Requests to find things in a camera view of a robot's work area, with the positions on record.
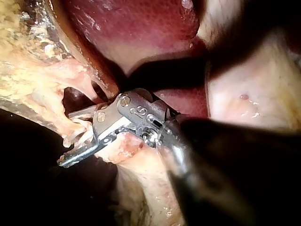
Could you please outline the right arm instrument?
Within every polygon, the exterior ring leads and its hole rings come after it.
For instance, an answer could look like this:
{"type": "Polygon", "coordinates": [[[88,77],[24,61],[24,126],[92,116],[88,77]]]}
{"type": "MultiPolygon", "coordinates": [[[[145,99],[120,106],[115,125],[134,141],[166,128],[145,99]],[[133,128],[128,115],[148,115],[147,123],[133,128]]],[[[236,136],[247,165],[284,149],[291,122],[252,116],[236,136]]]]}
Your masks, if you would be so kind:
{"type": "Polygon", "coordinates": [[[107,106],[98,107],[93,117],[96,143],[102,149],[117,135],[129,132],[145,144],[155,148],[163,124],[179,112],[145,89],[119,94],[107,106]]]}

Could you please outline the right arm instrument jaw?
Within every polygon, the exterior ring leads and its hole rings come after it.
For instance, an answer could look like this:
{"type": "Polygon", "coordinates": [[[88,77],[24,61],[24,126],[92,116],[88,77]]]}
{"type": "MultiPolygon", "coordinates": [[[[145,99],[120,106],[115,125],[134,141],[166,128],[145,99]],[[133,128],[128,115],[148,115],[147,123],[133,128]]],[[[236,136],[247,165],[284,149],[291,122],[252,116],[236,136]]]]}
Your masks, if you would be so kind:
{"type": "Polygon", "coordinates": [[[112,143],[112,137],[106,137],[102,140],[94,139],[90,144],[81,148],[74,149],[63,153],[57,160],[57,165],[63,168],[69,168],[82,160],[94,155],[98,151],[112,143]]]}
{"type": "Polygon", "coordinates": [[[68,118],[93,118],[95,114],[96,105],[89,106],[82,110],[74,111],[68,114],[68,118]]]}

